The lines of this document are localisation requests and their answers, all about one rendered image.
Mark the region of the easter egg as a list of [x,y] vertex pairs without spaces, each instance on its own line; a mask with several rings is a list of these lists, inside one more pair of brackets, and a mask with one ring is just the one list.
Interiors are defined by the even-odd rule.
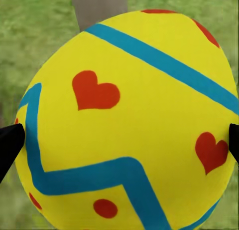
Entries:
[[234,168],[239,99],[204,26],[145,9],[57,50],[29,84],[18,123],[21,183],[58,230],[197,230]]

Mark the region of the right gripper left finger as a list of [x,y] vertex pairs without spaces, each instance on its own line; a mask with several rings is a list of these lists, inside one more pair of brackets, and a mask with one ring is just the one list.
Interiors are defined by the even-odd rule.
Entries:
[[0,183],[15,161],[25,141],[21,123],[0,129]]

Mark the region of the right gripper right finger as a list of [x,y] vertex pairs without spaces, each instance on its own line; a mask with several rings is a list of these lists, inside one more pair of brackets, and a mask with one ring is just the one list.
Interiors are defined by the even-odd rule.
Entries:
[[235,160],[239,163],[239,125],[230,124],[230,143],[229,150],[234,156]]

